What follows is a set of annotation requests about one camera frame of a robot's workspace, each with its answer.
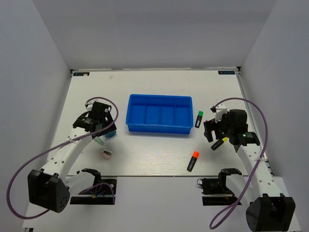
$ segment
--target wall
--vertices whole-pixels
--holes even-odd
[[[267,155],[296,201],[302,231],[309,231],[308,38],[309,1],[278,1],[241,69],[246,96],[266,114]],[[254,117],[264,134],[257,112]]]
[[[275,0],[33,0],[70,69],[240,66]]]
[[[0,7],[0,225],[19,231],[5,201],[13,173],[51,143],[70,82],[70,72],[31,0],[2,0]],[[16,179],[11,198],[24,214],[29,165]]]

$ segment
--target gray wall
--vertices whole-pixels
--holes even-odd
[[[70,69],[242,65],[275,0],[34,0]]]
[[[308,221],[309,1],[280,0],[274,6],[241,69],[249,99],[265,112],[267,155],[296,201],[303,231]],[[257,112],[258,128],[264,125]]]
[[[9,211],[5,194],[13,173],[51,143],[70,72],[31,0],[2,0],[0,7],[0,225],[19,231],[22,220]],[[27,173],[11,194],[19,213],[28,202]]]

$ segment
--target robotic arm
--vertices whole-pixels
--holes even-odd
[[[257,160],[261,160],[260,141],[254,132],[248,132],[247,113],[244,110],[230,110],[224,104],[211,108],[214,119],[204,122],[205,137],[212,142],[212,131],[216,139],[229,138],[235,151],[250,174]],[[222,169],[218,175],[218,187],[228,188],[237,197],[246,185],[246,180],[237,169]],[[266,163],[261,160],[241,203],[248,206],[246,219],[251,231],[287,231],[289,229],[295,202],[285,197],[275,184]]]
[[[99,133],[113,121],[111,106],[95,101],[86,105],[87,112],[80,115],[73,124],[68,140],[70,144],[59,148],[57,153],[41,167],[39,171],[32,170],[28,175],[29,201],[46,209],[60,213],[70,199],[72,190],[81,191],[90,184],[99,183],[101,175],[93,169],[83,169],[76,177],[67,177],[70,168],[82,150],[94,139],[116,130],[115,124]],[[93,133],[92,136],[73,141],[74,138]]]

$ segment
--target marker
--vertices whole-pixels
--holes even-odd
[[[187,167],[187,171],[191,172],[194,165],[195,165],[195,162],[197,161],[197,158],[199,157],[199,153],[197,151],[195,151],[191,157],[191,160],[189,162],[189,165]]]
[[[215,142],[212,146],[211,146],[211,148],[212,148],[212,150],[215,150],[215,149],[217,149],[218,147],[220,147],[224,142],[226,142],[228,140],[228,138],[223,138],[223,139],[219,139],[217,142]]]
[[[203,117],[204,112],[203,111],[199,111],[198,115],[197,115],[197,120],[195,122],[195,127],[199,128],[199,126],[201,125],[201,121],[202,121],[202,117]]]

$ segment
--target blue plastic container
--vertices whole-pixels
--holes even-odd
[[[189,134],[193,127],[192,98],[131,94],[126,124],[129,131]]]

